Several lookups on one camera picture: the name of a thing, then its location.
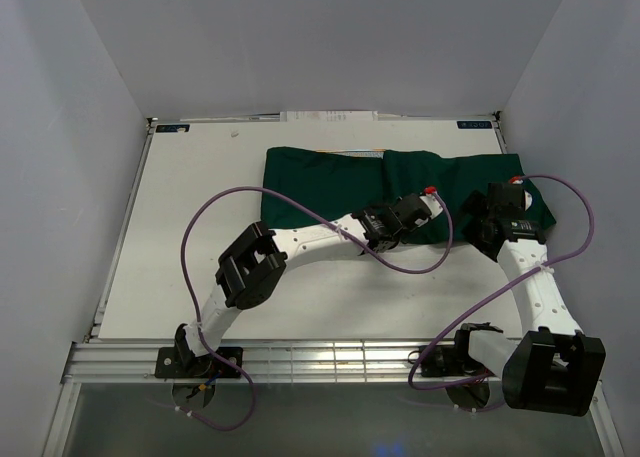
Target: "white tabletop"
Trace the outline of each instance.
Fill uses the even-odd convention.
[[[193,307],[179,261],[184,229],[221,190],[261,185],[265,153],[276,146],[311,150],[429,150],[443,157],[497,154],[492,129],[459,130],[455,121],[262,122],[191,124],[187,133],[156,133],[118,261],[101,339],[170,339]],[[259,220],[260,195],[234,194],[214,204],[191,234],[187,262],[198,300],[215,287],[217,259]],[[391,252],[388,260],[424,268],[441,246]],[[319,262],[288,273],[263,305],[242,313],[229,339],[426,339],[506,283],[500,267],[456,246],[429,275],[383,268],[367,256]],[[511,293],[478,311],[507,336],[521,336]]]

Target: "green cloth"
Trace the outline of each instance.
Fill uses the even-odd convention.
[[[387,150],[383,158],[346,157],[291,147],[267,151],[263,186],[300,202],[328,220],[368,205],[393,203],[398,197],[419,193],[433,185],[443,198],[452,217],[473,190],[487,192],[491,182],[506,182],[523,175],[516,154],[474,155],[444,159],[431,152]],[[534,204],[527,217],[546,229],[555,219],[533,184],[525,188]],[[263,195],[261,219],[272,229],[291,229],[314,225],[307,215],[288,204]],[[464,238],[456,229],[455,240]],[[435,244],[448,237],[444,215],[408,236],[407,243]]]

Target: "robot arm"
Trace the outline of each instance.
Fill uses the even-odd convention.
[[[283,274],[312,262],[357,257],[362,249],[346,238],[349,232],[372,251],[396,247],[402,237],[437,217],[442,208],[432,195],[408,195],[392,206],[367,207],[332,222],[334,229],[314,225],[300,229],[269,230],[262,222],[250,225],[218,259],[220,269],[214,288],[202,309],[202,333],[213,349],[244,310],[267,300]],[[178,329],[184,332],[188,351],[207,354],[198,335],[198,323]]]
[[[553,271],[544,267],[544,235],[526,220],[522,194],[521,185],[492,184],[488,197],[476,196],[467,209],[473,219],[463,233],[500,264],[509,281],[541,267],[512,290],[523,338],[515,342],[488,324],[465,324],[456,334],[457,350],[501,378],[510,407],[584,415],[604,364],[604,346],[584,335],[560,296]]]

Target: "white wall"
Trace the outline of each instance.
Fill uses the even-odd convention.
[[[525,169],[567,177],[593,204],[592,248],[556,276],[585,331],[605,343],[604,390],[630,456],[640,455],[639,115],[640,0],[564,0],[506,106],[504,132]],[[583,238],[586,219],[563,189],[543,190],[559,221],[557,254]]]
[[[42,451],[144,119],[79,0],[0,0],[0,454]]]
[[[561,0],[82,0],[146,116],[502,109]]]

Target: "glass panel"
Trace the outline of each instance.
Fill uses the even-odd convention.
[[[217,390],[203,414],[232,423],[246,410],[248,389]],[[259,385],[253,418],[226,433],[148,399],[172,404],[171,386],[84,384],[65,455],[603,455],[590,415],[506,406],[474,415],[454,411],[444,392],[406,384]]]

